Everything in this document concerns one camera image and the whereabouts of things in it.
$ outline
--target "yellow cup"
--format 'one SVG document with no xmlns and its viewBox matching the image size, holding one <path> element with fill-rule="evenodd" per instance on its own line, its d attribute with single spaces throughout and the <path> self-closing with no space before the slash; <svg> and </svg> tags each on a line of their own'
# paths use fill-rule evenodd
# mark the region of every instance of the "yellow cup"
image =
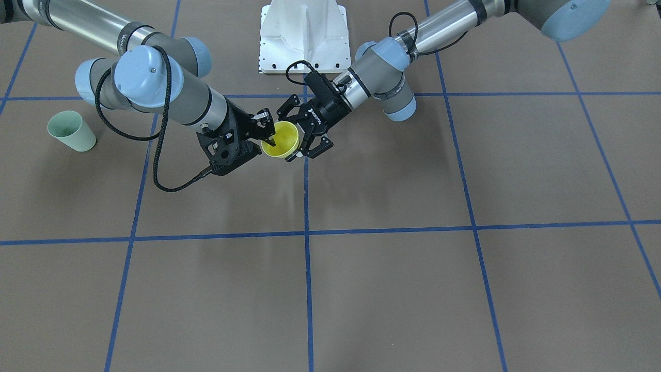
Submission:
<svg viewBox="0 0 661 372">
<path fill-rule="evenodd" d="M 276 142 L 276 145 L 271 146 L 261 141 L 262 150 L 268 156 L 284 159 L 298 149 L 303 138 L 298 131 L 298 127 L 293 123 L 279 121 L 274 126 L 276 127 L 276 133 L 273 135 L 273 141 Z"/>
</svg>

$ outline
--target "white plastic mount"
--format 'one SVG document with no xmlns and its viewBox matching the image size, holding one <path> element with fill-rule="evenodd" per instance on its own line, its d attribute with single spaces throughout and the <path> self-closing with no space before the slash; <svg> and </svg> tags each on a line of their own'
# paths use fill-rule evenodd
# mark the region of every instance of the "white plastic mount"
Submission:
<svg viewBox="0 0 661 372">
<path fill-rule="evenodd" d="M 346 9 L 336 0 L 272 0 L 262 8 L 259 70 L 284 73 L 306 60 L 323 73 L 351 66 Z M 304 65 L 290 73 L 305 73 Z"/>
</svg>

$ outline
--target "light blue cap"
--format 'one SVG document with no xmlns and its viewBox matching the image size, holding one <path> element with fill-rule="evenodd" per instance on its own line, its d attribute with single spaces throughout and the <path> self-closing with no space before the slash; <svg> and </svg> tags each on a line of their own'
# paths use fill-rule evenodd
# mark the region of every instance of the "light blue cap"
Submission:
<svg viewBox="0 0 661 372">
<path fill-rule="evenodd" d="M 365 44 L 362 44 L 361 46 L 358 47 L 358 50 L 356 50 L 356 61 L 358 61 L 365 52 L 367 52 L 368 49 L 370 49 L 372 46 L 376 45 L 376 41 L 368 41 Z"/>
<path fill-rule="evenodd" d="M 92 72 L 94 62 L 96 61 L 98 61 L 98 58 L 83 62 L 78 66 L 75 76 L 76 90 L 78 90 L 78 94 L 80 94 L 85 102 L 92 106 L 94 106 L 94 88 L 90 81 L 90 73 Z"/>
<path fill-rule="evenodd" d="M 571 0 L 546 20 L 541 33 L 560 42 L 577 38 L 599 22 L 610 3 L 610 0 Z"/>
<path fill-rule="evenodd" d="M 168 59 L 172 69 L 172 102 L 184 87 L 184 73 L 174 59 Z M 165 104 L 166 73 L 161 53 L 141 45 L 124 53 L 117 62 L 115 86 L 126 98 L 142 107 L 160 107 Z"/>
<path fill-rule="evenodd" d="M 411 102 L 406 105 L 403 109 L 397 111 L 396 113 L 385 113 L 388 118 L 392 121 L 404 121 L 415 113 L 415 110 L 418 108 L 418 103 L 415 101 L 415 97 L 411 99 Z"/>
<path fill-rule="evenodd" d="M 198 60 L 198 77 L 204 77 L 209 75 L 211 72 L 211 67 L 214 64 L 214 60 L 211 57 L 211 52 L 209 48 L 202 42 L 202 40 L 194 37 L 185 37 L 185 39 L 191 47 L 193 47 L 193 52 L 195 52 L 195 58 Z"/>
<path fill-rule="evenodd" d="M 371 48 L 382 60 L 388 62 L 390 66 L 401 72 L 404 72 L 411 63 L 410 57 L 404 51 L 404 47 L 394 38 L 385 38 Z"/>
</svg>

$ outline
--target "mint green cup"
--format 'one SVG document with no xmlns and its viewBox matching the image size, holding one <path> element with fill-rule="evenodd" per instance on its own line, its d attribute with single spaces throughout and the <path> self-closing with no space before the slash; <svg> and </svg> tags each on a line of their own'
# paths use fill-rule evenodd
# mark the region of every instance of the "mint green cup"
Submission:
<svg viewBox="0 0 661 372">
<path fill-rule="evenodd" d="M 97 142 L 83 117 L 75 111 L 62 111 L 48 121 L 48 134 L 78 152 L 90 150 Z"/>
</svg>

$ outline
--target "black cable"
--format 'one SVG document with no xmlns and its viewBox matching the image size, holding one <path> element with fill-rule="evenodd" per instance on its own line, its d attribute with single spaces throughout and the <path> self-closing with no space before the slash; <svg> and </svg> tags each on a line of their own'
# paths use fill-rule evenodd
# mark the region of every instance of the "black cable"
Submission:
<svg viewBox="0 0 661 372">
<path fill-rule="evenodd" d="M 415 42 L 418 40 L 418 20 L 414 15 L 412 15 L 409 12 L 399 12 L 396 15 L 393 15 L 393 18 L 390 19 L 390 25 L 388 26 L 388 36 L 393 37 L 393 23 L 395 22 L 395 19 L 401 15 L 408 15 L 413 20 L 413 24 L 415 25 L 415 34 L 413 35 L 413 45 L 415 45 Z"/>
<path fill-rule="evenodd" d="M 289 67 L 288 67 L 287 70 L 285 71 L 285 77 L 286 77 L 287 80 L 289 80 L 291 83 L 294 83 L 294 84 L 297 84 L 297 85 L 307 86 L 306 83 L 302 83 L 302 82 L 300 82 L 300 81 L 293 80 L 292 78 L 289 77 L 289 71 L 290 71 L 294 66 L 296 66 L 296 65 L 298 65 L 298 64 L 304 64 L 304 65 L 307 66 L 307 68 L 310 69 L 310 71 L 312 71 L 312 72 L 316 72 L 315 68 L 312 67 L 312 65 L 310 64 L 310 62 L 305 61 L 305 60 L 300 60 L 300 61 L 296 61 L 296 62 L 294 62 L 294 63 L 292 63 L 292 64 L 289 65 Z"/>
<path fill-rule="evenodd" d="M 151 141 L 151 140 L 155 140 L 156 138 L 158 138 L 160 132 L 154 134 L 153 136 L 149 136 L 149 137 L 136 137 L 136 136 L 132 136 L 131 134 L 128 134 L 128 133 L 122 132 L 121 130 L 115 128 L 115 127 L 114 127 L 114 126 L 108 121 L 108 119 L 106 118 L 106 116 L 103 115 L 103 112 L 101 111 L 101 100 L 100 100 L 100 97 L 101 97 L 101 87 L 103 86 L 104 81 L 106 81 L 106 79 L 108 79 L 108 76 L 110 76 L 110 69 L 107 69 L 106 72 L 104 72 L 103 75 L 101 75 L 101 79 L 98 81 L 98 84 L 97 84 L 97 90 L 94 92 L 94 106 L 97 108 L 97 114 L 98 114 L 98 117 L 101 118 L 101 121 L 103 121 L 103 123 L 104 123 L 107 127 L 109 127 L 113 132 L 119 134 L 120 136 L 122 136 L 122 137 L 124 137 L 124 138 L 128 138 L 129 140 L 134 140 L 134 141 Z"/>
<path fill-rule="evenodd" d="M 457 40 L 454 40 L 451 44 L 448 44 L 448 45 L 444 46 L 443 48 L 439 48 L 439 49 L 433 50 L 431 52 L 419 53 L 419 56 L 429 56 L 430 54 L 442 52 L 445 49 L 448 49 L 449 47 L 453 46 L 454 44 L 457 44 L 458 42 L 460 42 L 461 39 L 463 39 L 463 37 L 466 36 L 467 33 L 468 33 L 468 31 L 464 32 Z"/>
<path fill-rule="evenodd" d="M 170 111 L 170 98 L 172 94 L 172 68 L 170 66 L 170 60 L 168 59 L 167 53 L 163 48 L 160 46 L 154 46 L 154 49 L 158 50 L 162 57 L 163 61 L 165 62 L 165 71 L 166 71 L 166 77 L 167 77 L 167 84 L 165 86 L 165 104 L 163 105 L 163 119 L 161 121 L 161 129 L 159 131 L 158 135 L 158 142 L 156 143 L 156 151 L 154 152 L 154 166 L 153 166 L 153 180 L 154 180 L 154 185 L 158 187 L 159 189 L 166 191 L 168 193 L 174 193 L 176 191 L 183 190 L 187 188 L 188 186 L 191 186 L 191 184 L 201 180 L 202 178 L 205 178 L 209 174 L 211 174 L 211 167 L 207 167 L 203 169 L 200 173 L 198 173 L 195 177 L 193 177 L 190 181 L 186 182 L 185 184 L 175 187 L 174 189 L 171 189 L 169 187 L 163 186 L 159 182 L 159 160 L 161 159 L 161 150 L 163 149 L 163 140 L 165 139 L 165 129 L 167 128 L 167 122 L 168 122 L 168 114 Z"/>
</svg>

